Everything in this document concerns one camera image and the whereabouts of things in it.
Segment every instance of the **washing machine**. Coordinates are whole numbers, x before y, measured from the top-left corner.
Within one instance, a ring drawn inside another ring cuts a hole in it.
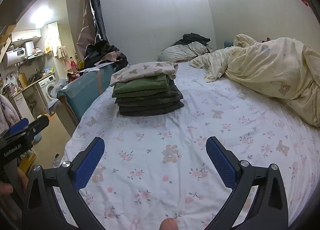
[[[41,80],[39,83],[36,84],[37,89],[41,95],[41,98],[45,105],[48,105],[53,98],[50,96],[52,89],[56,84],[56,79],[54,75],[48,76],[47,78]]]

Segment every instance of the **cream comforter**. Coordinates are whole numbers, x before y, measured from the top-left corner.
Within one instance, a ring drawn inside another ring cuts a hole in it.
[[[225,73],[230,80],[278,98],[308,124],[320,126],[320,55],[300,41],[259,43],[240,34],[234,47],[196,57],[190,66],[204,68],[207,82]]]

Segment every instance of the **countertop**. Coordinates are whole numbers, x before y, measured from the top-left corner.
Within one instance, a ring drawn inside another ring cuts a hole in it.
[[[12,96],[10,96],[9,98],[13,98],[13,97],[17,96],[19,93],[23,92],[24,90],[28,89],[29,87],[33,86],[34,84],[39,83],[41,80],[43,80],[43,79],[45,79],[45,78],[53,75],[54,73],[55,73],[55,72],[52,72],[52,73],[50,73],[50,74],[47,74],[47,75],[41,77],[41,78],[38,79],[36,82],[33,82],[33,83],[31,83],[30,85],[28,85],[27,87],[21,89],[20,91],[15,92],[15,93],[14,93]]]

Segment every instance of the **bed sheet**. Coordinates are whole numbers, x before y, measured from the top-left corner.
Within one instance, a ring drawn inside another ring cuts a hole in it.
[[[320,178],[316,128],[274,99],[224,77],[206,83],[204,75],[179,64],[175,83],[185,106],[172,113],[123,117],[111,98],[113,88],[85,112],[62,161],[71,161],[94,137],[105,141],[105,153],[80,193],[107,229],[159,229],[167,217],[175,218],[179,229],[204,229],[231,193],[206,154],[210,136],[253,166],[278,164],[289,224],[311,197]],[[244,220],[255,191],[236,224]]]

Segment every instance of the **washing machine door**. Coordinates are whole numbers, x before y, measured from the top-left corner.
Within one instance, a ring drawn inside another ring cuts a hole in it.
[[[46,88],[46,90],[45,90],[45,93],[46,93],[46,95],[47,95],[47,98],[48,98],[50,101],[53,100],[53,98],[52,98],[51,95],[50,95],[50,93],[51,93],[51,91],[52,91],[53,88],[54,88],[54,83],[50,83],[50,84],[47,85],[47,88]]]

